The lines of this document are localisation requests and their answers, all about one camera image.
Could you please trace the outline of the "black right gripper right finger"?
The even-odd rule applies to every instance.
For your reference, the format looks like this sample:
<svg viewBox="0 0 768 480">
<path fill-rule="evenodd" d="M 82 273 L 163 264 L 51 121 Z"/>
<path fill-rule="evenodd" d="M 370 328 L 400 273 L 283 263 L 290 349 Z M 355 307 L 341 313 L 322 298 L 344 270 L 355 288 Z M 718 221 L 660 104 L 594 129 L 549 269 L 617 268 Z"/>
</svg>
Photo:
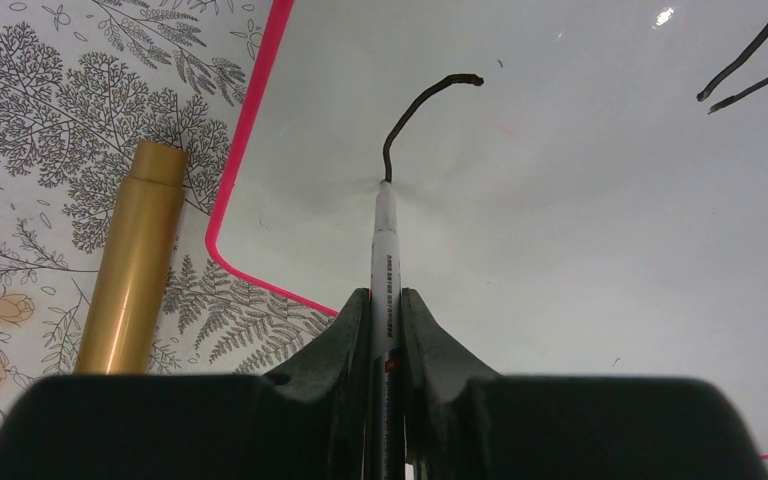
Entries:
<svg viewBox="0 0 768 480">
<path fill-rule="evenodd" d="M 764 479 L 740 415 L 692 378 L 503 375 L 401 295 L 419 479 Z"/>
</svg>

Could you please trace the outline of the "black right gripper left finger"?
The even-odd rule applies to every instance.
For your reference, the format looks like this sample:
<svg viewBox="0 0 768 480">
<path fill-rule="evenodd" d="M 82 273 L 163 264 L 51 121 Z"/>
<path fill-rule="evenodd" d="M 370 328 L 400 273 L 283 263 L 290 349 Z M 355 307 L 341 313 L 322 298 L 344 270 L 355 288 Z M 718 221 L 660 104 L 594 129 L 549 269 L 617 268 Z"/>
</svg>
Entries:
<svg viewBox="0 0 768 480">
<path fill-rule="evenodd" d="M 0 427 L 0 479 L 358 479 L 369 291 L 261 375 L 60 375 Z"/>
</svg>

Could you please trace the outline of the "black whiteboard marker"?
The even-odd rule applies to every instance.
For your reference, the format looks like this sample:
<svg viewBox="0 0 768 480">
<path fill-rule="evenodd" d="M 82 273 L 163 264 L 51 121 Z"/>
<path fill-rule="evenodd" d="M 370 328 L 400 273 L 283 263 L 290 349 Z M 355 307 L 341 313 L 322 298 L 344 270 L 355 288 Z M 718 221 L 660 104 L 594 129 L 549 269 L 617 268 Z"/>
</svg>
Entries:
<svg viewBox="0 0 768 480">
<path fill-rule="evenodd" d="M 400 334 L 401 273 L 396 198 L 383 181 L 375 200 L 370 275 L 370 403 L 364 477 L 402 479 L 405 440 Z"/>
</svg>

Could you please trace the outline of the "pink framed whiteboard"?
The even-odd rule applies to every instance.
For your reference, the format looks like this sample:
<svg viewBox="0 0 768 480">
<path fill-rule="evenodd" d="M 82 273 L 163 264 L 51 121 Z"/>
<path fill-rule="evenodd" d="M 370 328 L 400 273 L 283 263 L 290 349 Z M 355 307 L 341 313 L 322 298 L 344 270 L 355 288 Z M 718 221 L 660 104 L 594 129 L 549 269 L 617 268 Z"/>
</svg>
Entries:
<svg viewBox="0 0 768 480">
<path fill-rule="evenodd" d="M 277 1 L 206 244 L 337 309 L 382 146 L 402 282 L 503 372 L 705 379 L 768 453 L 768 1 Z"/>
</svg>

